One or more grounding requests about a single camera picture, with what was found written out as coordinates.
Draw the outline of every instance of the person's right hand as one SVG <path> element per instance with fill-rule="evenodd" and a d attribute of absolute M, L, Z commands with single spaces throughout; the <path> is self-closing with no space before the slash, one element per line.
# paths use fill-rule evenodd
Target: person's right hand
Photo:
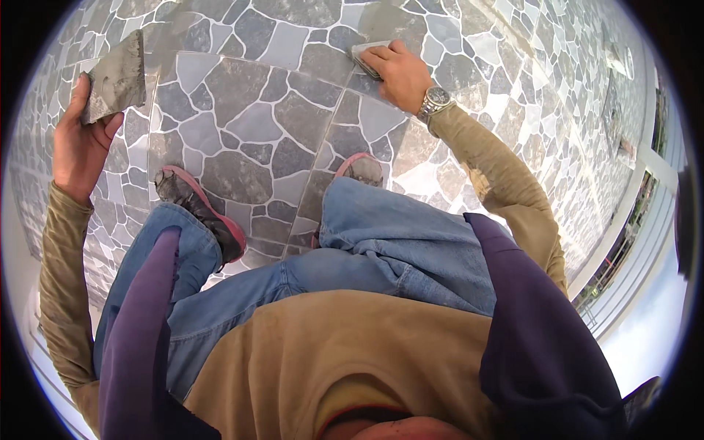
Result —
<path fill-rule="evenodd" d="M 89 93 L 90 80 L 82 73 L 54 132 L 54 184 L 85 206 L 90 206 L 90 194 L 98 183 L 110 144 L 125 119 L 120 112 L 82 125 L 80 117 Z"/>
<path fill-rule="evenodd" d="M 401 110 L 417 115 L 425 91 L 433 85 L 423 60 L 413 55 L 400 39 L 392 41 L 389 47 L 370 47 L 360 57 L 384 80 L 379 95 Z"/>

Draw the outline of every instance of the dark purple fabric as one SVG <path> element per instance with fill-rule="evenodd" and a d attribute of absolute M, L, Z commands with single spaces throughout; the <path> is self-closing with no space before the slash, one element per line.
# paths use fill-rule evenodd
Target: dark purple fabric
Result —
<path fill-rule="evenodd" d="M 180 227 L 164 229 L 135 275 L 122 307 L 107 310 L 99 389 L 100 435 L 111 439 L 219 439 L 220 433 L 166 391 L 171 331 L 166 313 Z"/>
<path fill-rule="evenodd" d="M 611 439 L 626 427 L 601 348 L 553 280 L 490 218 L 472 225 L 496 292 L 482 391 L 520 438 Z"/>

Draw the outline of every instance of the jeans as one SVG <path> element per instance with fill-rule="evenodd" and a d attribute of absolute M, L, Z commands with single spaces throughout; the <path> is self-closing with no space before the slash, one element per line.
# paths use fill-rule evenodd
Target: jeans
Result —
<path fill-rule="evenodd" d="M 311 291 L 351 289 L 415 299 L 491 316 L 496 297 L 481 246 L 461 215 L 338 177 L 322 209 L 321 249 L 248 270 L 200 291 L 221 265 L 220 246 L 181 206 L 162 203 L 147 218 L 110 289 L 106 310 L 120 307 L 156 237 L 182 228 L 171 328 L 167 387 L 185 399 L 210 351 L 259 306 Z M 95 338 L 100 378 L 107 313 Z"/>

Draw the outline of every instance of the person's left hand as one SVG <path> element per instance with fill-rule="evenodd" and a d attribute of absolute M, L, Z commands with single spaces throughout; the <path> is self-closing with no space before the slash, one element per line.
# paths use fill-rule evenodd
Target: person's left hand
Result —
<path fill-rule="evenodd" d="M 90 80 L 81 73 L 54 132 L 54 184 L 85 206 L 90 206 L 90 194 L 103 170 L 110 144 L 125 119 L 124 113 L 119 112 L 82 125 L 80 116 L 89 93 Z"/>

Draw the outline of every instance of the sky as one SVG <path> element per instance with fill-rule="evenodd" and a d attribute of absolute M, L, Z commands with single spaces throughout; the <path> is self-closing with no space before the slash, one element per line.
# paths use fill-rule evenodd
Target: sky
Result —
<path fill-rule="evenodd" d="M 687 284 L 677 274 L 674 239 L 660 273 L 602 351 L 625 397 L 653 376 L 667 375 L 676 353 Z"/>

